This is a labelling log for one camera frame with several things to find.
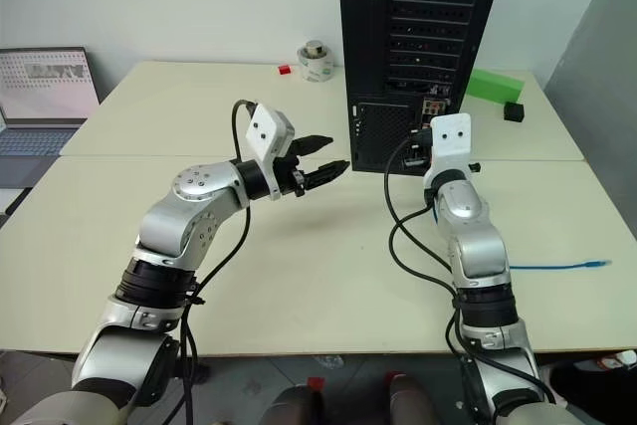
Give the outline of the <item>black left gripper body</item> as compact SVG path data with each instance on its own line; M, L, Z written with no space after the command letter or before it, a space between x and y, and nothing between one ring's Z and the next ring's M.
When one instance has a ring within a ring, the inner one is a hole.
M305 174L298 170L299 157L303 156L305 151L304 141L303 138L293 140L288 151L274 160L273 170L282 195L305 195Z

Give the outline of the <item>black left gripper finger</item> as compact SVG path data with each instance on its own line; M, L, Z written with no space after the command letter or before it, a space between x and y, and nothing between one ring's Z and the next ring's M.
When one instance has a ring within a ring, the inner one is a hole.
M313 190L324 186L341 176L349 167L346 160L335 160L320 166L317 170L304 174L304 189Z
M307 156L333 143L333 138L324 135L308 135L293 140L293 155Z

